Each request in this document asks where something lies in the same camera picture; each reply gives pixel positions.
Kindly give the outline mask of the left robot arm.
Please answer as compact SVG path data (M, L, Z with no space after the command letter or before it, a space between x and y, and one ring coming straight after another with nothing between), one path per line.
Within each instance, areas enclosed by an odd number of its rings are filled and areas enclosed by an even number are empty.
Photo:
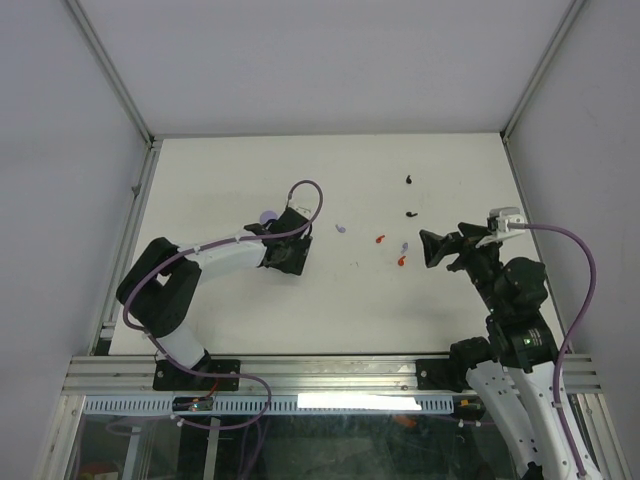
M117 288L123 321L144 332L184 386L201 387L211 374L210 355L186 323L196 289L243 269L301 275L311 231L312 220L287 207L275 220L246 225L232 237L206 244L181 247L158 237Z

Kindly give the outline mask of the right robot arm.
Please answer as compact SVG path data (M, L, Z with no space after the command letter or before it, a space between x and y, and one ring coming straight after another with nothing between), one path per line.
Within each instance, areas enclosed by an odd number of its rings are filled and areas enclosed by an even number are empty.
M503 243L532 229L516 210L493 210L484 226L419 233L425 264L452 255L488 310L486 337L451 345L432 377L442 388L476 392L506 442L523 479L600 479L569 405L563 364L569 342L556 341L541 313L548 298L546 267L516 257L500 259Z

